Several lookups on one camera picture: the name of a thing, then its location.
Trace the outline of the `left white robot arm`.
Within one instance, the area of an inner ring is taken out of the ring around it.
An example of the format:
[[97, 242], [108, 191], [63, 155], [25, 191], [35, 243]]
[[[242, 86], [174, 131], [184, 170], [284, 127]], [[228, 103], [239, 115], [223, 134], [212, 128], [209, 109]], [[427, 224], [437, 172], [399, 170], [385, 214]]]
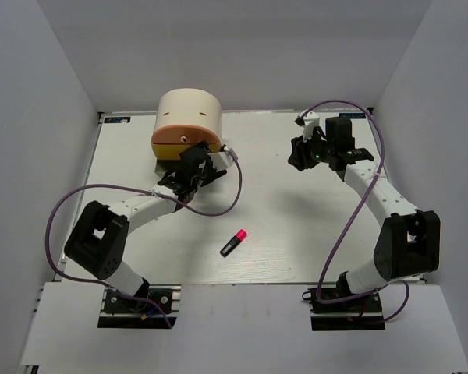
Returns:
[[225, 175], [233, 164], [227, 146], [217, 153], [205, 142], [186, 149], [151, 190], [110, 205], [88, 203], [64, 253], [106, 287], [122, 293], [122, 301], [131, 310], [144, 309], [149, 302], [149, 283], [123, 261], [127, 237], [137, 228], [182, 209], [200, 187]]

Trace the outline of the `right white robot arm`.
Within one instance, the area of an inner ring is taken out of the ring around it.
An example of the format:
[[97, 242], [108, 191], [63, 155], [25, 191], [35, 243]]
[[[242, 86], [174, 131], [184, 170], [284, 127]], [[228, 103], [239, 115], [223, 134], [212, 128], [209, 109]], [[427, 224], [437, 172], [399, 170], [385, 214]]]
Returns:
[[365, 148], [358, 148], [352, 122], [346, 117], [298, 117], [301, 136], [292, 139], [288, 162], [298, 171], [326, 164], [361, 198], [376, 218], [380, 233], [373, 256], [365, 264], [342, 273], [334, 295], [327, 300], [345, 310], [362, 305], [365, 296], [390, 283], [432, 273], [439, 268], [441, 220], [401, 196], [381, 173], [380, 165]]

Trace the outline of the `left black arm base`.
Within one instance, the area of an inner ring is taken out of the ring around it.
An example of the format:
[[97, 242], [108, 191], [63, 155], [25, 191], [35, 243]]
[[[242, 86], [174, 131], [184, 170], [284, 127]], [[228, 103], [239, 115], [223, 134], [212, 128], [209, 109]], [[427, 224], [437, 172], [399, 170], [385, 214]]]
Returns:
[[122, 298], [107, 288], [103, 294], [97, 327], [135, 330], [167, 330], [170, 326], [174, 327], [179, 315], [181, 287], [151, 285], [148, 298], [162, 309], [168, 322], [154, 304]]

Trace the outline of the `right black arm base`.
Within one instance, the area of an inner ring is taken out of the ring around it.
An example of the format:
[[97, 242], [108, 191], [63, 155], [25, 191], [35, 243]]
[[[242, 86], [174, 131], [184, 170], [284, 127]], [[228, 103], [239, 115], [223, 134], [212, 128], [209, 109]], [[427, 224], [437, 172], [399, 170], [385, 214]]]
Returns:
[[378, 294], [345, 303], [322, 304], [317, 300], [317, 289], [308, 288], [302, 300], [310, 306], [312, 331], [366, 331], [384, 330], [385, 321]]

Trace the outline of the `cream orange drawer box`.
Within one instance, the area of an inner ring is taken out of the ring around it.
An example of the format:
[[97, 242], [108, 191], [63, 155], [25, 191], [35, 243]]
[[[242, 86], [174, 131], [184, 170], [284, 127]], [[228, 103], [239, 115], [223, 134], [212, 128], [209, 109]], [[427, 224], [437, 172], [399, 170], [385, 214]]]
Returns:
[[155, 173], [163, 175], [184, 150], [202, 141], [212, 152], [222, 146], [222, 106], [218, 99], [194, 88], [165, 93], [158, 104], [151, 136]]

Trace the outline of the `pink capped black highlighter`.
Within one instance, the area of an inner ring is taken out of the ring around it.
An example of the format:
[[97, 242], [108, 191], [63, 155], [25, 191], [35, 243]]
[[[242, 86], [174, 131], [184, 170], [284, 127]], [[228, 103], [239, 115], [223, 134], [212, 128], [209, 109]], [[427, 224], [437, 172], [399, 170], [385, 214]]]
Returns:
[[239, 230], [220, 250], [222, 257], [227, 257], [239, 244], [247, 237], [247, 232], [243, 229]]

